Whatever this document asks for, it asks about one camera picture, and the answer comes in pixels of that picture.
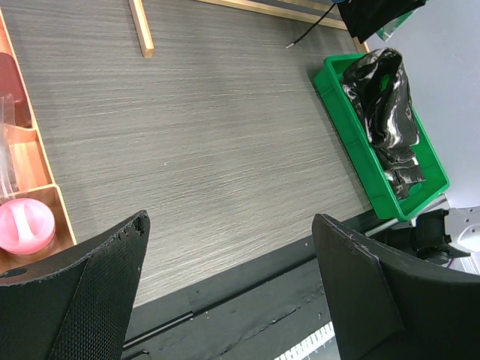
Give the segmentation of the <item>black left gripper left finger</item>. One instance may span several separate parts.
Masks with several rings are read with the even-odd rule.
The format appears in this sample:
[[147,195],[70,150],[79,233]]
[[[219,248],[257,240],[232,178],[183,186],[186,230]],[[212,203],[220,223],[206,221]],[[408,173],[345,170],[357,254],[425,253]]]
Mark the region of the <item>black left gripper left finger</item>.
[[151,222],[147,211],[1,274],[2,359],[120,359]]

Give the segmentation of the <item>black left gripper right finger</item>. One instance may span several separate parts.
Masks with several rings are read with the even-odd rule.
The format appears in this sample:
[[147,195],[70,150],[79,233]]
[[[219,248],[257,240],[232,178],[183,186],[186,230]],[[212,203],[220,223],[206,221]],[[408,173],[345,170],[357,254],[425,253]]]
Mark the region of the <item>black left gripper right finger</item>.
[[327,214],[312,235],[342,359],[478,359],[479,276],[368,238]]

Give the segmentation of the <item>black white patterned trousers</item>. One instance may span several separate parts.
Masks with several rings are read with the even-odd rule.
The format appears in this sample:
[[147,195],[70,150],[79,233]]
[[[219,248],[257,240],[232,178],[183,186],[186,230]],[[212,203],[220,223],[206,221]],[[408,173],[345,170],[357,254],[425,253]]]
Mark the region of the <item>black white patterned trousers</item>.
[[397,200],[405,200],[425,175],[413,151],[419,126],[402,55],[376,49],[355,60],[340,78]]

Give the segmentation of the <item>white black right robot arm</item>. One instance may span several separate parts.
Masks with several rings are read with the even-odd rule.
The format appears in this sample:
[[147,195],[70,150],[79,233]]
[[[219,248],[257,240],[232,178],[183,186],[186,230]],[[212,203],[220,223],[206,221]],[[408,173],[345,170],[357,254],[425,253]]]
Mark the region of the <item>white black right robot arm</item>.
[[375,240],[409,255],[450,266],[479,254],[479,207],[437,209],[419,215],[414,226],[386,229]]

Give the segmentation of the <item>pink capped bottle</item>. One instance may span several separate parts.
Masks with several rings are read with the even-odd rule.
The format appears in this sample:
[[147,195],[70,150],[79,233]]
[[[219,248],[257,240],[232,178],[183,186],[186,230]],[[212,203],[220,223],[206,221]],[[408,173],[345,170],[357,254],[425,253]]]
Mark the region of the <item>pink capped bottle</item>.
[[56,235],[53,212],[43,202],[12,199],[1,205],[1,249],[31,255],[46,248]]

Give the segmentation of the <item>orange compartment basket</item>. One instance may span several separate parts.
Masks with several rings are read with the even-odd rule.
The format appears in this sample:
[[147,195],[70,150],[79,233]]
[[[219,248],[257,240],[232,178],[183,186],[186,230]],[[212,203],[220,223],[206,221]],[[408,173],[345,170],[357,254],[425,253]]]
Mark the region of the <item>orange compartment basket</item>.
[[16,83],[21,89],[21,105],[15,114],[20,120],[5,126],[4,134],[10,146],[13,167],[16,172],[18,191],[14,196],[40,200],[52,210],[55,216],[55,247],[59,252],[77,244],[71,220],[60,187],[56,184],[47,157],[47,151],[41,136],[31,98],[26,87],[20,63],[8,31],[5,16],[1,15],[1,52],[8,54],[18,73]]

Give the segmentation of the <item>green plastic tray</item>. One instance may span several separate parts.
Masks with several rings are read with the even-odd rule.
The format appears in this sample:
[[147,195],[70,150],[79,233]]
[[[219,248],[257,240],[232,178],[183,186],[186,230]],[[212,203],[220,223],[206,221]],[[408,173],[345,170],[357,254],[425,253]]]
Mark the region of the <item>green plastic tray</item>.
[[408,221],[426,209],[439,195],[444,194],[450,181],[422,122],[416,118],[419,144],[414,145],[412,150],[425,180],[413,186],[406,199],[396,198],[373,148],[368,143],[358,116],[341,88],[343,72],[363,56],[362,53],[356,53],[327,57],[323,62],[323,69],[313,78],[313,84],[377,217]]

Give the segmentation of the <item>wooden clothes rack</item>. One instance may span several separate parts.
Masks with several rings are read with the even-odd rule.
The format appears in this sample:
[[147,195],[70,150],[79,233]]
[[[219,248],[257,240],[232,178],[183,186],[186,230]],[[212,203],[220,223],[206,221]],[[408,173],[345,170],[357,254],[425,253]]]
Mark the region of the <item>wooden clothes rack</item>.
[[[129,1],[128,3],[143,57],[149,59],[154,54],[155,45],[143,1]],[[321,16],[325,15],[321,22],[322,25],[334,29],[347,30],[344,21],[340,17],[339,10],[336,7],[329,10],[333,6],[331,1],[202,0],[202,3],[305,23],[315,23]]]

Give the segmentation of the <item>green hanging garment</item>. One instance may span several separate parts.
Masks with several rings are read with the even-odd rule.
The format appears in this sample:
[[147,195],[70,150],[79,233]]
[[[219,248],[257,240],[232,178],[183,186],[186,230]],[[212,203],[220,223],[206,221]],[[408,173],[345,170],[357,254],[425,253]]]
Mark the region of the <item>green hanging garment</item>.
[[382,28],[380,28],[377,32],[376,35],[383,41],[388,41],[392,35],[395,33],[395,31],[400,28],[407,20],[409,17],[411,17],[416,10],[412,10],[410,12],[407,12],[401,16],[399,16],[396,19],[391,20],[387,24],[385,24]]

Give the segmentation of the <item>black hanging garment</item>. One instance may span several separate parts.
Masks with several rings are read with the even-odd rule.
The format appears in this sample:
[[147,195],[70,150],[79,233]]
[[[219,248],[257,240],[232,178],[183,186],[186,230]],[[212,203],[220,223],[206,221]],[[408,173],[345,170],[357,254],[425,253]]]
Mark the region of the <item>black hanging garment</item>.
[[364,42],[387,23],[425,4],[425,0],[354,0],[337,7],[351,37]]

